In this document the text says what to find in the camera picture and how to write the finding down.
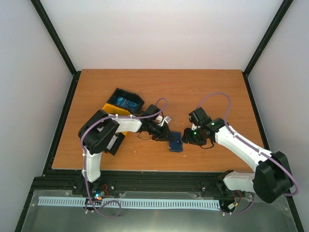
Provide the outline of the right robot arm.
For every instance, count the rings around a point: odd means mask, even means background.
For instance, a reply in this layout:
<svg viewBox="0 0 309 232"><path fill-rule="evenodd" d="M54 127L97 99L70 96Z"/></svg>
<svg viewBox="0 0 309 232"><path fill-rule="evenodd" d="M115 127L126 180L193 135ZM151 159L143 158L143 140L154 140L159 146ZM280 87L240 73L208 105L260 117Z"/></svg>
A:
<svg viewBox="0 0 309 232"><path fill-rule="evenodd" d="M223 177L226 189L256 194L266 203L272 203L282 195L290 195L296 187L287 156L271 152L239 134L222 118L211 119L203 108L189 113L192 126L183 132L182 141L202 147L210 141L221 145L242 159L252 170L250 173L231 171Z"/></svg>

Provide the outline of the blue cards stack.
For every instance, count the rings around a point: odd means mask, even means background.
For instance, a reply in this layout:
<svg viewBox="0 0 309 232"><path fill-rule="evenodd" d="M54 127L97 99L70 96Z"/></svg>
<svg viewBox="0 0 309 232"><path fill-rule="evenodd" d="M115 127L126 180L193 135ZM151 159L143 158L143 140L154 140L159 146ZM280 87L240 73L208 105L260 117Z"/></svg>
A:
<svg viewBox="0 0 309 232"><path fill-rule="evenodd" d="M119 107L122 107L123 109L126 109L128 111L130 110L136 110L138 107L138 104L136 102L130 101L123 97L118 97L115 101L115 104Z"/></svg>

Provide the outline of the yellow bin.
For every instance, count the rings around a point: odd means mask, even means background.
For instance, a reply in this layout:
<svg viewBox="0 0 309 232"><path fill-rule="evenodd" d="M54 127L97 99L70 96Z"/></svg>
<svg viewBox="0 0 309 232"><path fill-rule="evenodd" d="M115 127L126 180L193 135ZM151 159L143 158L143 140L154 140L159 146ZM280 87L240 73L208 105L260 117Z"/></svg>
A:
<svg viewBox="0 0 309 232"><path fill-rule="evenodd" d="M115 106L109 103L106 103L102 109L106 113L113 114L113 115L118 114L120 116L129 116L131 114L128 110L119 108L118 106Z"/></svg>

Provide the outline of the black frame post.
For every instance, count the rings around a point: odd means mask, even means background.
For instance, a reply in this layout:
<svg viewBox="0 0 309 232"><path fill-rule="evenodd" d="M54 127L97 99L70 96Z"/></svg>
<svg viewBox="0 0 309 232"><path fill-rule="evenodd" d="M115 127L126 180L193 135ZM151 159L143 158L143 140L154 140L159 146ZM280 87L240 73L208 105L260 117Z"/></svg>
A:
<svg viewBox="0 0 309 232"><path fill-rule="evenodd" d="M71 58L69 57L50 17L48 16L42 2L40 0L30 0L32 3L35 11L37 12L38 16L40 17L41 21L43 22L49 36L51 37L52 41L54 42L56 48L58 49L63 61L65 62L68 70L70 71L72 76L75 76L77 71L72 63Z"/></svg>
<svg viewBox="0 0 309 232"><path fill-rule="evenodd" d="M284 16L288 12L293 2L294 2L293 0L283 0L282 1L271 23L269 24L267 30L265 31L261 41L259 42L255 52L253 53L250 61L248 62L245 70L242 72L244 77L248 78L248 76L252 72L254 66L256 65L259 58L261 57L261 54L263 53L264 49L266 48L267 44L269 43L270 39L274 35L275 31L277 30L278 26L280 25L281 21L283 20Z"/></svg>

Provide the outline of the black frame post left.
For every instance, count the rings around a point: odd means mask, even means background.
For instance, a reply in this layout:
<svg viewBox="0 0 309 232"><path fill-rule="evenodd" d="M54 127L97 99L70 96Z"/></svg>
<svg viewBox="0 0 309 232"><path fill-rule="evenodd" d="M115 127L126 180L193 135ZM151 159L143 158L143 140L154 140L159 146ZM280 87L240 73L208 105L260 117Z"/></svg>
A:
<svg viewBox="0 0 309 232"><path fill-rule="evenodd" d="M68 70L70 71L72 76L75 76L77 71L72 63L71 58L69 57L50 17L48 16L42 2L40 0L30 0L32 3L35 11L37 12L38 16L40 17L41 21L43 22L49 36L51 37L52 41L54 42L56 48L58 49L63 61L65 62Z"/></svg>

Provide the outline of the black frame post right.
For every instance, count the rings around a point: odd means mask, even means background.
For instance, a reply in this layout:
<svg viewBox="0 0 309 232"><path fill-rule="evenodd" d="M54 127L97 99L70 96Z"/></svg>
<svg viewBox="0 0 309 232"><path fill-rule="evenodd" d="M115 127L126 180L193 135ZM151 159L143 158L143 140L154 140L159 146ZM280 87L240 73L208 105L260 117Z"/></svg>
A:
<svg viewBox="0 0 309 232"><path fill-rule="evenodd" d="M277 30L278 26L280 25L281 21L283 20L284 16L288 12L293 2L294 2L293 0L283 0L282 1L271 23L269 24L267 30L265 31L261 41L259 42L255 52L253 53L250 61L248 62L245 70L242 72L244 77L248 78L248 76L252 72L254 66L256 65L259 58L261 57L261 54L263 53L264 49L266 48L267 44L269 43L270 39L274 35L275 31Z"/></svg>

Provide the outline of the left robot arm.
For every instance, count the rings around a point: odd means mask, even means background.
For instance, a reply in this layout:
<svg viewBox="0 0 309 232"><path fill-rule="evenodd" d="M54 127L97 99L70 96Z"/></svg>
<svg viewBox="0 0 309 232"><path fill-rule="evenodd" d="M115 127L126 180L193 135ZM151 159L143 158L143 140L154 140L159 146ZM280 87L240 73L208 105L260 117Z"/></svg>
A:
<svg viewBox="0 0 309 232"><path fill-rule="evenodd" d="M100 162L104 151L114 152L117 139L122 138L123 132L147 132L154 141L168 141L170 129L169 116L163 116L163 111L155 105L150 105L140 115L109 114L98 110L80 129L78 136L83 150L84 164L82 174L86 179L83 185L89 194L96 194L100 190Z"/></svg>

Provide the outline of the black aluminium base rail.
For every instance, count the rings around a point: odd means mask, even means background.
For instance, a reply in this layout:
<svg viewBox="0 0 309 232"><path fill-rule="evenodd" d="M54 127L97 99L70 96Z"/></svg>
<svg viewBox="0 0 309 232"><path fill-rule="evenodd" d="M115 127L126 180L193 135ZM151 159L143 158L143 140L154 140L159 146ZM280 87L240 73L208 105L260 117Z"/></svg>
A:
<svg viewBox="0 0 309 232"><path fill-rule="evenodd" d="M105 195L119 198L128 191L181 192L204 198L230 200L254 192L253 174L160 171L102 171L94 182L86 181L78 171L49 170L34 178L31 190L71 190L74 195L92 198Z"/></svg>

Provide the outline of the blue leather card holder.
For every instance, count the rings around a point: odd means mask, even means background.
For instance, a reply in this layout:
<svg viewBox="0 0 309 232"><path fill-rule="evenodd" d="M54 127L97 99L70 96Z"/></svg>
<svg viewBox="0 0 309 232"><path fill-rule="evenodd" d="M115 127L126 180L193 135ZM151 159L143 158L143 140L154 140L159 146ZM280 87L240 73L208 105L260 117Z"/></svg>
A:
<svg viewBox="0 0 309 232"><path fill-rule="evenodd" d="M169 134L170 152L183 152L182 134L178 131L171 131Z"/></svg>

